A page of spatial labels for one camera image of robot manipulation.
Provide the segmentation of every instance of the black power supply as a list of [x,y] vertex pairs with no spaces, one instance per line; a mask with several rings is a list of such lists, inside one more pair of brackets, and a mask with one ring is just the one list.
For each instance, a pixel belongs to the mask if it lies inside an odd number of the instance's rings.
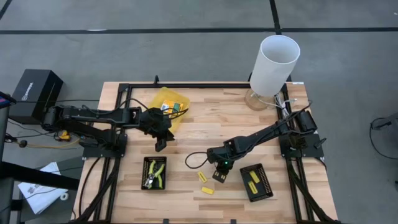
[[63,81],[51,70],[26,69],[12,94],[17,104],[9,117],[21,124],[40,124],[44,111],[55,105]]

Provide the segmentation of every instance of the yellow tag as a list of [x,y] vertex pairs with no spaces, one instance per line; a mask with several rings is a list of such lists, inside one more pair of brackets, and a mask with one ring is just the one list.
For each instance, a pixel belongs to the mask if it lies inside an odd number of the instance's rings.
[[250,187],[250,189],[251,189],[251,192],[252,192],[253,194],[257,194],[258,191],[257,191],[257,188],[256,188],[256,186],[254,185],[253,181],[249,181],[248,184],[249,184],[249,187]]
[[200,179],[203,183],[206,183],[206,182],[207,182],[207,178],[205,177],[205,175],[204,175],[201,171],[198,172],[198,175],[199,175],[199,179]]
[[210,194],[210,195],[212,195],[212,194],[214,193],[214,190],[213,190],[213,189],[209,189],[209,188],[207,188],[207,187],[202,187],[202,188],[201,188],[201,191],[204,192],[204,193],[206,193],[206,194]]
[[176,113],[177,114],[179,111],[181,111],[182,106],[183,106],[182,103],[176,103],[171,100],[164,100],[160,109],[164,113]]
[[253,180],[254,180],[254,182],[255,182],[256,184],[258,184],[258,183],[260,182],[258,176],[256,175],[256,172],[250,171],[250,176],[251,176],[251,178],[253,178]]

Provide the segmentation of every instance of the metal bracket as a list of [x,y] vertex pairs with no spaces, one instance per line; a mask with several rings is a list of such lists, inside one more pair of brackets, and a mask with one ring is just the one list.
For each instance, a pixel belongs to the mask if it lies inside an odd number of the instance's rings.
[[323,157],[322,146],[319,145],[322,140],[319,138],[319,134],[309,134],[304,136],[306,147],[303,149],[295,149],[292,146],[291,139],[288,136],[281,136],[279,138],[280,153],[282,157],[286,158],[301,158],[301,157]]
[[127,134],[118,135],[118,145],[117,149],[113,149],[108,146],[103,146],[102,148],[85,146],[83,151],[83,160],[91,157],[103,157],[103,158],[120,158],[124,157],[127,146]]
[[126,91],[127,88],[129,88],[128,83],[120,83],[119,88],[118,88],[118,93],[122,93],[122,92]]
[[154,86],[157,86],[158,82],[159,82],[159,77],[157,75],[155,75]]

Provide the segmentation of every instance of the wooden table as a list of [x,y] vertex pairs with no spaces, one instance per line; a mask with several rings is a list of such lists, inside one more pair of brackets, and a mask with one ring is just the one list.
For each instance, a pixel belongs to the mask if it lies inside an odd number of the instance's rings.
[[[116,82],[104,83],[99,109],[114,108],[118,85]],[[302,83],[288,83],[287,87],[289,97],[298,98],[292,105],[293,110],[299,110],[308,104]],[[134,89],[132,97],[149,105],[158,90]],[[156,153],[154,139],[135,129],[127,131],[129,140],[126,155],[121,160],[112,223],[162,223],[164,218],[170,219],[170,223],[229,223],[231,219],[236,219],[238,223],[295,223],[286,164],[280,155],[277,139],[256,146],[246,157],[236,161],[223,184],[211,178],[215,171],[214,164],[206,163],[200,169],[192,170],[184,163],[186,156],[191,152],[222,146],[223,141],[229,138],[247,136],[272,125],[277,120],[276,109],[250,110],[244,102],[247,89],[174,90],[191,100],[190,110],[184,115],[175,133],[176,141],[168,142],[163,151]],[[97,127],[107,128],[107,125],[97,124]],[[165,190],[141,190],[142,163],[146,156],[167,156]],[[200,154],[192,156],[189,163],[191,166],[197,166],[205,158]],[[82,180],[94,160],[85,161]],[[97,163],[89,176],[83,195],[83,208],[88,206],[98,191],[103,160]],[[251,203],[246,195],[239,169],[257,163],[264,166],[274,196]],[[303,163],[310,193],[326,214],[337,219],[324,166],[311,158],[303,159]],[[208,178],[207,183],[203,184],[199,180],[199,170]],[[80,182],[78,195],[82,185],[83,181]],[[203,193],[202,186],[214,189],[214,194]],[[301,193],[299,197],[302,216],[306,219]],[[103,202],[102,218],[107,202],[107,199]],[[74,211],[78,214],[78,197]]]

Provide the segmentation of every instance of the glass lamp base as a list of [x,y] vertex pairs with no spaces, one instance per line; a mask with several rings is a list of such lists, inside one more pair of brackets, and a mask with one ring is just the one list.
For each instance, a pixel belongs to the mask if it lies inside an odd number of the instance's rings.
[[275,98],[274,96],[260,96],[257,93],[255,93],[252,89],[250,89],[246,92],[246,96],[244,97],[244,102],[250,109],[254,111],[262,111],[268,108],[269,106],[272,106],[267,103],[271,103],[274,105]]

